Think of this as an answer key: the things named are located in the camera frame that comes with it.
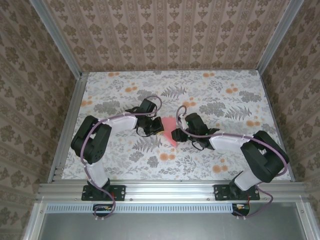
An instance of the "table surface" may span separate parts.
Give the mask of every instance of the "table surface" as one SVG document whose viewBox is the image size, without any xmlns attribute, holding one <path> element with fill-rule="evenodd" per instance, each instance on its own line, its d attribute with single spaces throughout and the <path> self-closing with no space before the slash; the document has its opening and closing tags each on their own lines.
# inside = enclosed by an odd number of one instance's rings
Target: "table surface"
<svg viewBox="0 0 320 240">
<path fill-rule="evenodd" d="M 158 95 L 160 117 L 174 117 L 184 104 L 209 128 L 252 135 L 264 130 L 278 142 L 267 97 L 255 70 L 130 71 L 89 74 L 73 135 L 88 115 L 104 119 Z M 231 180 L 249 166 L 232 151 L 199 151 L 191 142 L 173 147 L 163 134 L 140 137 L 135 130 L 113 135 L 102 157 L 104 170 L 118 180 Z M 70 148 L 63 179 L 86 179 L 80 158 Z M 290 180 L 287 172 L 277 180 Z"/>
</svg>

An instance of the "purple cable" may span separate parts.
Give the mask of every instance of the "purple cable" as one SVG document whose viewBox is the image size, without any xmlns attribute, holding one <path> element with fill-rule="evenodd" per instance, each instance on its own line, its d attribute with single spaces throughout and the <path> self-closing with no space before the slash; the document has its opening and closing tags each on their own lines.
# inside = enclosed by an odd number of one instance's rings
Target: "purple cable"
<svg viewBox="0 0 320 240">
<path fill-rule="evenodd" d="M 149 113 L 129 113 L 129 112 L 128 112 L 128 113 L 123 113 L 123 114 L 119 114 L 119 115 L 116 115 L 116 116 L 112 116 L 112 117 L 110 117 L 110 118 L 102 119 L 102 120 L 98 121 L 98 122 L 91 128 L 91 130 L 89 131 L 88 135 L 86 136 L 86 138 L 85 138 L 85 140 L 84 140 L 84 142 L 83 142 L 83 145 L 82 145 L 82 148 L 81 148 L 81 152 L 80 152 L 80 160 L 81 160 L 81 162 L 82 162 L 83 165 L 84 165 L 85 174 L 87 175 L 90 183 L 91 183 L 95 188 L 97 188 L 97 189 L 99 189 L 100 191 L 102 191 L 102 192 L 104 192 L 105 194 L 107 194 L 107 195 L 109 196 L 109 198 L 112 200 L 112 209 L 111 209 L 110 213 L 109 213 L 106 217 L 104 217 L 104 218 L 110 217 L 111 214 L 115 211 L 115 209 L 116 209 L 116 200 L 115 200 L 115 198 L 114 198 L 109 192 L 107 192 L 106 190 L 104 190 L 104 189 L 102 189 L 101 187 L 99 187 L 99 186 L 92 180 L 92 178 L 91 178 L 91 176 L 90 176 L 90 173 L 89 173 L 88 170 L 87 170 L 87 164 L 88 164 L 88 162 L 85 162 L 85 160 L 84 160 L 85 147 L 86 147 L 86 145 L 87 145 L 87 143 L 88 143 L 88 140 L 89 140 L 91 134 L 94 132 L 94 130 L 95 130 L 100 124 L 102 124 L 102 123 L 104 123 L 104 122 L 107 122 L 107 121 L 110 121 L 110 120 L 114 120 L 114 119 L 117 119 L 117 118 L 122 118 L 123 116 L 146 116 L 146 115 L 156 114 L 156 113 L 161 109 L 161 107 L 162 107 L 162 100 L 161 100 L 160 97 L 158 97 L 158 96 L 156 96 L 156 95 L 147 96 L 145 99 L 150 99 L 150 98 L 157 98 L 157 99 L 159 99 L 159 101 L 160 101 L 160 106 L 159 106 L 159 108 L 157 108 L 155 111 L 149 112 Z M 97 212 L 97 209 L 94 211 L 94 216 L 96 217 L 96 219 L 98 219 L 99 217 L 97 216 L 96 212 Z"/>
<path fill-rule="evenodd" d="M 258 140 L 258 139 L 253 138 L 253 137 L 250 137 L 250 136 L 239 135 L 239 134 L 231 134 L 231 133 L 215 133 L 215 134 L 211 134 L 211 135 L 195 135 L 195 134 L 192 134 L 192 133 L 187 132 L 186 130 L 183 129 L 183 127 L 181 126 L 181 124 L 180 124 L 180 122 L 179 122 L 179 111 L 180 111 L 180 109 L 182 109 L 182 108 L 184 108 L 184 113 L 183 113 L 183 115 L 187 114 L 187 107 L 186 107 L 185 105 L 181 105 L 181 106 L 177 109 L 177 111 L 176 111 L 175 118 L 176 118 L 176 123 L 177 123 L 178 126 L 180 127 L 181 131 L 184 132 L 185 134 L 187 134 L 187 135 L 189 135 L 189 136 L 191 136 L 191 137 L 194 137 L 194 138 L 209 138 L 209 137 L 211 138 L 211 137 L 218 137 L 218 136 L 229 136 L 229 137 L 245 138 L 245 139 L 252 140 L 252 141 L 254 141 L 254 142 L 258 143 L 258 144 L 261 144 L 261 145 L 263 145 L 264 147 L 270 149 L 272 152 L 274 152 L 274 153 L 281 159 L 281 161 L 282 161 L 282 163 L 283 163 L 283 165 L 284 165 L 284 170 L 283 170 L 282 172 L 278 173 L 278 174 L 276 175 L 276 177 L 281 176 L 281 175 L 283 175 L 283 174 L 285 174 L 285 173 L 287 172 L 288 166 L 287 166 L 287 162 L 286 162 L 286 160 L 284 159 L 284 157 L 283 157 L 276 149 L 274 149 L 272 146 L 270 146 L 269 144 L 267 144 L 267 143 L 265 143 L 265 142 L 263 142 L 263 141 L 260 141 L 260 140 Z M 270 197 L 271 197 L 270 201 L 269 201 L 266 205 L 264 205 L 260 210 L 254 212 L 254 213 L 252 213 L 252 214 L 249 214 L 249 215 L 247 215 L 247 216 L 243 216 L 241 213 L 239 213 L 239 212 L 237 212 L 237 211 L 234 211 L 234 212 L 235 212 L 236 214 L 238 214 L 239 216 L 241 216 L 241 217 L 243 217 L 243 218 L 251 218 L 251 217 L 253 217 L 253 216 L 261 213 L 261 212 L 262 212 L 264 209 L 266 209 L 266 208 L 272 203 L 272 201 L 274 200 L 274 197 L 273 197 L 270 193 L 268 193 L 268 192 L 266 192 L 266 191 L 263 191 L 260 187 L 258 187 L 258 184 L 256 184 L 255 187 L 256 187 L 260 192 L 262 192 L 262 193 L 270 196 Z"/>
</svg>

